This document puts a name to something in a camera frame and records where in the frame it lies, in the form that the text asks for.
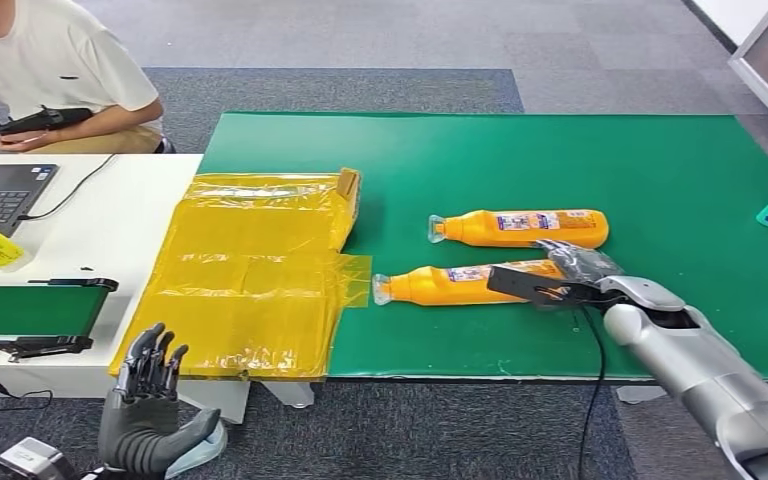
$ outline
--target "hand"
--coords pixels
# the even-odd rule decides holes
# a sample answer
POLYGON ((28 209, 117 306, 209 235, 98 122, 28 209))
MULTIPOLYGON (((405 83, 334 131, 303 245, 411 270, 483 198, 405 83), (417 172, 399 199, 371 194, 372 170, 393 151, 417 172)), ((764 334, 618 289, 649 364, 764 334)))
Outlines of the hand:
POLYGON ((555 240, 538 240, 536 243, 546 250, 549 260, 555 262, 567 280, 595 283, 607 276, 624 273, 611 257, 596 250, 555 240))
POLYGON ((0 135, 0 151, 24 153, 51 145, 57 141, 57 133, 45 130, 0 135))
POLYGON ((162 478, 219 423, 219 410, 202 410, 178 429, 176 386, 186 346, 165 363, 174 334, 161 336, 164 328, 155 325, 131 344, 118 383, 107 395, 98 444, 102 461, 113 471, 162 478))

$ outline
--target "laptop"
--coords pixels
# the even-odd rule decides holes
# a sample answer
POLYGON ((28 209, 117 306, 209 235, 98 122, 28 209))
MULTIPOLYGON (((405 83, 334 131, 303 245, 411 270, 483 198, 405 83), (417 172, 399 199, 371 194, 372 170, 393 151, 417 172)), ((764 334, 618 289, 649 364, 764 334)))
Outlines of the laptop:
POLYGON ((57 165, 0 165, 0 233, 9 237, 19 228, 19 216, 31 211, 51 183, 57 165))

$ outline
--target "table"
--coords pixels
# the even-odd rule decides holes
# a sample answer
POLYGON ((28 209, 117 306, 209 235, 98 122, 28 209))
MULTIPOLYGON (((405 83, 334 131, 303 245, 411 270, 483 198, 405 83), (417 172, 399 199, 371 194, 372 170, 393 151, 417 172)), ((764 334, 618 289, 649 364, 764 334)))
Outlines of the table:
MULTIPOLYGON (((119 282, 119 290, 108 297, 102 308, 91 333, 95 340, 91 350, 19 364, 8 363, 8 356, 0 353, 0 381, 11 391, 50 388, 57 397, 103 398, 107 394, 113 384, 107 367, 148 281, 172 211, 201 157, 117 156, 55 215, 19 227, 13 239, 35 250, 36 258, 18 272, 0 272, 0 283, 107 277, 119 282), (82 270, 85 267, 92 271, 82 270)), ((41 212, 68 195, 105 158, 0 155, 0 163, 60 165, 60 171, 34 206, 33 212, 41 212)), ((294 387, 279 385, 271 389, 280 395, 282 388, 294 387)), ((248 382, 183 381, 180 386, 187 402, 222 408, 223 416, 236 423, 242 422, 248 390, 248 382)))
MULTIPOLYGON (((229 113, 201 173, 363 175, 346 252, 375 273, 538 258, 426 240, 430 214, 594 208, 604 250, 700 308, 768 380, 768 158, 731 116, 229 113)), ((597 349, 568 312, 530 306, 347 309, 329 378, 592 380, 597 349)), ((608 377, 649 380, 608 347, 608 377)))

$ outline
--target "khaki pants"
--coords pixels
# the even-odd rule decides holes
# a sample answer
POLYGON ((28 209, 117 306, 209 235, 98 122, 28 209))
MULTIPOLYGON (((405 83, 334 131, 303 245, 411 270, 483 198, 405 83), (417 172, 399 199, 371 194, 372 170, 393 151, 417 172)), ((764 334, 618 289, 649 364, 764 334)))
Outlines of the khaki pants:
POLYGON ((154 153, 160 145, 160 139, 160 134, 154 130, 134 127, 100 137, 52 143, 28 153, 154 153))

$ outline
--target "wire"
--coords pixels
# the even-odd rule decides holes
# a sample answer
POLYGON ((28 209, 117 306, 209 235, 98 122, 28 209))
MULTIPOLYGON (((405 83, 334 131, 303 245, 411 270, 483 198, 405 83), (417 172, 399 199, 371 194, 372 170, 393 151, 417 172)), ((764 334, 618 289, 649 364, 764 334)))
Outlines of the wire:
POLYGON ((593 388, 593 395, 590 397, 590 404, 587 406, 587 414, 584 416, 584 428, 581 432, 581 443, 578 449, 578 479, 584 480, 584 448, 587 445, 587 432, 590 429, 590 419, 593 417, 593 407, 596 405, 596 398, 599 396, 599 390, 601 390, 602 384, 605 381, 605 370, 608 362, 605 354, 605 344, 602 342, 602 337, 596 329, 596 322, 593 320, 593 316, 590 315, 587 307, 583 305, 581 306, 581 312, 587 320, 587 325, 593 333, 596 344, 599 345, 599 376, 596 379, 596 386, 593 388))
POLYGON ((54 392, 51 390, 37 390, 34 392, 28 392, 21 396, 16 396, 10 393, 9 390, 7 390, 7 387, 5 387, 0 382, 0 394, 10 397, 14 400, 25 400, 33 395, 41 395, 41 394, 48 394, 48 401, 45 402, 45 405, 42 406, 36 406, 36 407, 7 407, 7 408, 0 408, 0 412, 26 412, 30 410, 48 410, 48 407, 51 406, 51 402, 54 400, 54 392))
POLYGON ((75 194, 76 194, 76 193, 78 193, 78 190, 79 190, 79 189, 80 189, 80 188, 81 188, 81 187, 84 185, 84 183, 86 183, 86 181, 87 181, 87 180, 89 180, 90 178, 92 178, 92 176, 93 176, 93 175, 95 175, 96 173, 100 172, 100 171, 101 171, 101 169, 103 169, 104 167, 106 167, 106 166, 107 166, 107 164, 108 164, 108 163, 110 163, 110 161, 111 161, 111 160, 113 160, 113 158, 114 158, 114 157, 116 157, 116 155, 118 155, 118 154, 116 154, 116 153, 114 153, 114 154, 111 154, 111 155, 110 155, 109 157, 107 157, 107 158, 106 158, 106 159, 105 159, 103 162, 101 162, 101 165, 99 165, 99 166, 98 166, 98 167, 97 167, 95 170, 93 170, 92 172, 90 172, 90 173, 89 173, 89 175, 87 175, 86 177, 84 177, 84 178, 83 178, 83 180, 81 180, 80 182, 78 182, 78 184, 75 186, 75 188, 72 190, 72 192, 71 192, 71 193, 69 193, 69 195, 66 195, 66 198, 64 198, 63 200, 61 200, 61 201, 60 201, 60 203, 58 203, 57 205, 55 205, 55 206, 54 206, 54 208, 52 208, 51 210, 49 210, 49 211, 47 211, 47 212, 45 212, 45 213, 43 213, 43 214, 41 214, 41 215, 19 215, 19 218, 18 218, 18 219, 19 219, 19 220, 41 220, 41 219, 43 219, 43 218, 45 218, 45 217, 47 217, 47 216, 49 216, 49 215, 51 215, 51 214, 53 214, 53 213, 57 212, 58 210, 60 210, 60 208, 61 208, 63 205, 65 205, 65 204, 66 204, 66 202, 68 202, 69 200, 71 200, 71 199, 72 199, 72 197, 74 197, 74 196, 75 196, 75 194))

